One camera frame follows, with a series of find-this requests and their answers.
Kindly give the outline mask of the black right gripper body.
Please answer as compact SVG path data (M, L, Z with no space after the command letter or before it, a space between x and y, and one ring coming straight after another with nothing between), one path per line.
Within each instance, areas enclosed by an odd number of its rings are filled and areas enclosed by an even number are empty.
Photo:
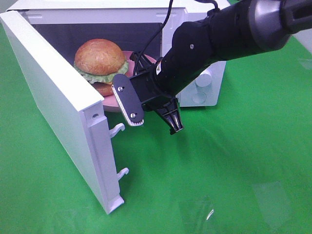
M177 99L162 91L156 84L156 66L145 55L133 52L130 60L135 63L133 76L130 78L144 111L155 111L170 127L170 134L183 129L178 110Z

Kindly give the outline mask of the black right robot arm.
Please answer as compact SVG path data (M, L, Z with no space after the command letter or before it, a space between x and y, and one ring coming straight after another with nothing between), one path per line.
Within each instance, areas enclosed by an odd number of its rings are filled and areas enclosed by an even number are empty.
M132 126L155 111L171 134L182 129L176 95L211 64L281 49L289 37L312 26L309 0L241 0L215 7L206 18L182 23L168 53L131 78L124 116Z

